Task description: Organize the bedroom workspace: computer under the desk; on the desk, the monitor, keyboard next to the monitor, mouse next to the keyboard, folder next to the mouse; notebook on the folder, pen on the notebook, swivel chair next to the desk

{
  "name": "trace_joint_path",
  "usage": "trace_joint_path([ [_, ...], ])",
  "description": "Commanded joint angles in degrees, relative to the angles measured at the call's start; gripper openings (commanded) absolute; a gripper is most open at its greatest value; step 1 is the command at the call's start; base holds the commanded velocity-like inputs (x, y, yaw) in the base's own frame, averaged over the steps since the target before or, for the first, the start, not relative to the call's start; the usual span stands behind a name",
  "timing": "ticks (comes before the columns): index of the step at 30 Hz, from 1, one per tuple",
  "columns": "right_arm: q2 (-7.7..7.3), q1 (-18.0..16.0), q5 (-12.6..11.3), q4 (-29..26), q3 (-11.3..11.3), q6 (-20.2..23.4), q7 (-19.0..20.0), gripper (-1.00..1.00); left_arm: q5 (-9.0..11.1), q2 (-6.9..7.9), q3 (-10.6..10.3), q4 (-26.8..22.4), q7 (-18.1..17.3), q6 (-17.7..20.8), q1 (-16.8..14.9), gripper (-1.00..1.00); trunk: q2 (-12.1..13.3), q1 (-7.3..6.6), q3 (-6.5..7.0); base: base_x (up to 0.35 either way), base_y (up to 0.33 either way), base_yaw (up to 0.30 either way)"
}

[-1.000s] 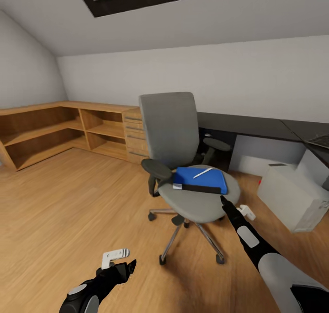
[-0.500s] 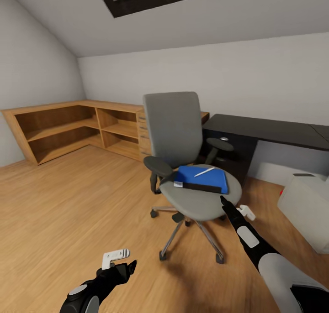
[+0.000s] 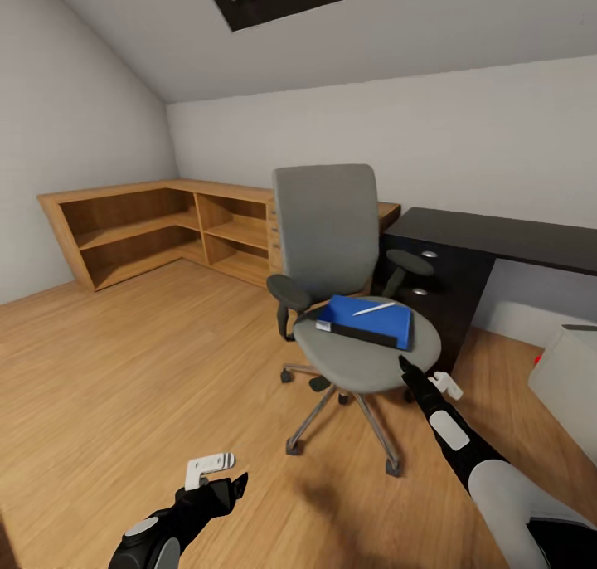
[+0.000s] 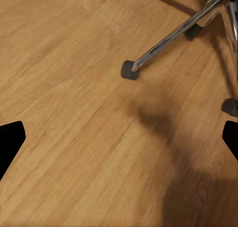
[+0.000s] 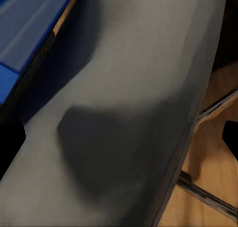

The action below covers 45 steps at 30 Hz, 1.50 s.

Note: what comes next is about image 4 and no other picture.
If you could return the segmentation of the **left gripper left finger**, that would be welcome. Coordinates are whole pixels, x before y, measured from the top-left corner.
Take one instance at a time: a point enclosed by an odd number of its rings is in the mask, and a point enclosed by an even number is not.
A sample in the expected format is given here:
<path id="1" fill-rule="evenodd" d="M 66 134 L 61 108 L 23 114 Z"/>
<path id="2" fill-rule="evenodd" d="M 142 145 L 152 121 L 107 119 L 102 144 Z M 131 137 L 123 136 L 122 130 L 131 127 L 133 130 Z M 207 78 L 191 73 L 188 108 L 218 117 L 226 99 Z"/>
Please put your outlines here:
<path id="1" fill-rule="evenodd" d="M 21 121 L 0 126 L 0 180 L 26 139 Z"/>

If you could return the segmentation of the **swivel chair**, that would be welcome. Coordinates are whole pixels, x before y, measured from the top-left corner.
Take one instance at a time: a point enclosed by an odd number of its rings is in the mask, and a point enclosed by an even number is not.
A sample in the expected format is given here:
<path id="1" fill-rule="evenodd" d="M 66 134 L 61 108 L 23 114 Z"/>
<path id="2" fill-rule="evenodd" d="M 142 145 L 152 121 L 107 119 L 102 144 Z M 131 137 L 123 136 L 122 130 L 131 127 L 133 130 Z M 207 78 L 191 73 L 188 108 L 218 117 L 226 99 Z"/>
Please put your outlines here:
<path id="1" fill-rule="evenodd" d="M 158 43 L 150 51 L 133 62 L 126 60 L 121 69 L 121 77 L 136 80 L 139 69 L 159 52 L 169 46 L 183 33 L 193 39 L 204 27 L 208 26 L 218 15 L 221 15 L 230 52 L 238 76 L 238 0 L 208 0 L 207 4 L 184 24 Z M 228 99 L 222 107 L 222 111 L 238 117 L 238 100 Z"/>

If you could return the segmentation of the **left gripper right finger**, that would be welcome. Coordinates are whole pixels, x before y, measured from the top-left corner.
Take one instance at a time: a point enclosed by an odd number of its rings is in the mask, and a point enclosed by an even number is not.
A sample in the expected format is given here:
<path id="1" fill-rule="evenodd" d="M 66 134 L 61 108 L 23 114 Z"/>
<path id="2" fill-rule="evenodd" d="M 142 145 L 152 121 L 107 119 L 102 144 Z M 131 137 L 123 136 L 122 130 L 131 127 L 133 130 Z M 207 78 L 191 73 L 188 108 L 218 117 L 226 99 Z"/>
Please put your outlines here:
<path id="1" fill-rule="evenodd" d="M 238 122 L 225 123 L 222 138 L 238 161 Z"/>

